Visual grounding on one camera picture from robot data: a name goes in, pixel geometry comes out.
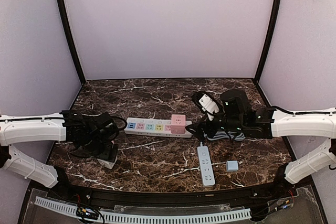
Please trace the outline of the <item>pink cube socket adapter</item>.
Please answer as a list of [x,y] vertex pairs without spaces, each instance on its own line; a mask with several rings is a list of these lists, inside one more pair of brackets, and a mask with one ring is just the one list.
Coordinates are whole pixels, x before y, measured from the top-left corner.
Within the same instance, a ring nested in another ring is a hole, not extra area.
[[186,115],[172,114],[171,116],[171,133],[184,134],[186,126]]

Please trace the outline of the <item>white cube socket adapter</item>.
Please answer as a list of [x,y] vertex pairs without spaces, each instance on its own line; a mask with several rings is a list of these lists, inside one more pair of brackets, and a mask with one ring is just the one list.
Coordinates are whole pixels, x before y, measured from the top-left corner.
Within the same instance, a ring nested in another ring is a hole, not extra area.
[[115,157],[115,159],[113,161],[106,161],[106,160],[97,158],[97,161],[99,162],[99,164],[102,165],[103,167],[107,168],[107,169],[113,169],[117,160],[118,160],[117,157]]

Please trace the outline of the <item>white multicolour power strip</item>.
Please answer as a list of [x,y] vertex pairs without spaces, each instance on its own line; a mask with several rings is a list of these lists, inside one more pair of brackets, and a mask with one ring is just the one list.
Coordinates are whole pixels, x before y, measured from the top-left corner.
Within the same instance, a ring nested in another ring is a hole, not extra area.
[[159,136],[159,137],[180,137],[191,138],[188,131],[184,133],[171,133],[171,120],[127,118],[125,134]]

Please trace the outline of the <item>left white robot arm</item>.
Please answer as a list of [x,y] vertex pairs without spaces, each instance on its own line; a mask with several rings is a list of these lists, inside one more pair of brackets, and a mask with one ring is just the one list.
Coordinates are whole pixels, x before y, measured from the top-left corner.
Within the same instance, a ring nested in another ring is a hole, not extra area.
[[114,139],[125,127],[116,121],[125,119],[108,112],[84,115],[61,111],[40,116],[1,116],[1,169],[10,170],[47,188],[68,183],[64,169],[43,164],[19,151],[16,143],[54,141],[72,143],[70,154],[77,158],[96,158],[111,169],[117,160]]

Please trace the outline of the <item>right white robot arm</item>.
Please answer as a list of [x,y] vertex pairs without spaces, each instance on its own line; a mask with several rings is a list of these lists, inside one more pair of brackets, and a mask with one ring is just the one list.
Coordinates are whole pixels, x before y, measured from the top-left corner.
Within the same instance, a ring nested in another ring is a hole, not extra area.
[[239,137],[272,139],[283,136],[318,136],[326,140],[304,157],[281,165],[276,186],[290,187],[311,174],[335,164],[335,108],[317,111],[288,111],[278,106],[252,109],[243,90],[231,89],[216,101],[209,93],[197,91],[192,101],[202,119],[186,130],[201,142],[223,132],[231,140]]

